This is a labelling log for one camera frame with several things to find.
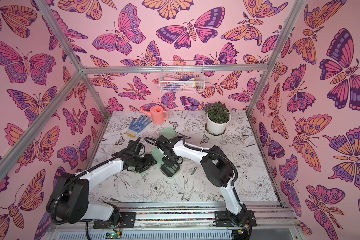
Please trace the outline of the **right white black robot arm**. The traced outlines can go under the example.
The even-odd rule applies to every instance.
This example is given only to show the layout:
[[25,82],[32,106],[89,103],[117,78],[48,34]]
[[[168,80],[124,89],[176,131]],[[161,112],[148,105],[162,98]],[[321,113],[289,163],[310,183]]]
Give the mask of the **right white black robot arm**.
[[257,225],[253,211],[247,209],[240,200],[235,189],[238,171],[232,161],[218,146],[211,148],[199,147],[187,143],[187,136],[175,136],[171,139],[161,135],[157,139],[146,137],[145,141],[156,147],[151,153],[153,158],[162,162],[161,172],[172,178],[180,171],[179,159],[189,159],[199,163],[208,181],[219,188],[226,203],[222,217],[216,219],[217,225],[227,224],[250,230]]

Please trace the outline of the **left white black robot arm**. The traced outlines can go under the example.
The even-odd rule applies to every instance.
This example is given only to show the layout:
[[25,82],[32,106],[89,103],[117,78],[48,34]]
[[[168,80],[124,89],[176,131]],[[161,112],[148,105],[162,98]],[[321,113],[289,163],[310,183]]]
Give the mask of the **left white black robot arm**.
[[109,226],[117,226],[121,222],[119,207],[91,202],[90,191],[113,175],[123,171],[142,173],[156,164],[157,161],[145,152],[145,146],[139,140],[129,141],[125,149],[113,153],[108,160],[76,174],[61,175],[46,211],[54,225],[103,221]]

